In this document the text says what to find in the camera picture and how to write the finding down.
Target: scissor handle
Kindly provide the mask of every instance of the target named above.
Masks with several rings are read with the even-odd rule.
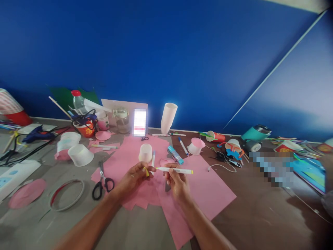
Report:
[[[105,187],[106,191],[107,191],[108,193],[110,193],[111,190],[114,189],[114,181],[113,181],[113,179],[111,179],[111,178],[105,178],[104,181],[105,181],[105,183],[104,183],[104,187]],[[112,188],[111,188],[111,189],[109,189],[108,182],[112,182]]]
[[[97,197],[95,197],[96,189],[99,189],[100,192],[100,194]],[[97,182],[92,192],[93,200],[99,200],[102,197],[102,189],[103,189],[102,182]]]

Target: phone screen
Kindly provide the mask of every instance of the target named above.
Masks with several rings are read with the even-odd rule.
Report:
[[[134,109],[133,136],[146,136],[147,134],[147,110]]]

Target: green paper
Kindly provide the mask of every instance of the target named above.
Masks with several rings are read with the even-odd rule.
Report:
[[[310,173],[310,172],[303,172],[303,173],[306,174],[307,176],[309,176],[314,181],[316,181],[319,185],[325,186],[325,180],[323,178],[319,177],[318,175]]]
[[[71,91],[65,87],[49,87],[54,100],[64,109],[69,110],[68,106],[74,108],[73,104],[73,95]],[[96,95],[95,90],[93,89],[90,92],[84,91],[80,87],[77,89],[81,92],[83,98],[86,98],[94,103],[100,104],[100,101]]]

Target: scissors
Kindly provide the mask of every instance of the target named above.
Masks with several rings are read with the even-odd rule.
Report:
[[[110,193],[111,190],[114,189],[114,181],[113,181],[113,179],[111,179],[111,178],[106,178],[106,177],[104,176],[104,172],[103,172],[103,161],[100,161],[98,164],[99,164],[99,167],[100,167],[101,180],[100,180],[99,182],[96,183],[96,185],[95,185],[95,187],[94,187],[94,189],[93,189],[93,193],[92,193],[93,200],[99,200],[99,199],[102,197],[102,190],[103,190],[102,179],[104,179],[104,187],[106,188],[106,191],[107,191],[108,193]],[[112,185],[113,185],[113,186],[112,186],[111,189],[109,189],[109,187],[108,187],[108,182],[112,182]],[[100,194],[99,194],[98,197],[95,197],[95,190],[96,190],[96,189],[99,189],[99,191],[100,191]]]

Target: bottle cap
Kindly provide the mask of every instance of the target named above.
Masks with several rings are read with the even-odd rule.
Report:
[[[80,96],[81,95],[81,92],[78,91],[78,90],[72,90],[71,93],[72,93],[73,96]]]

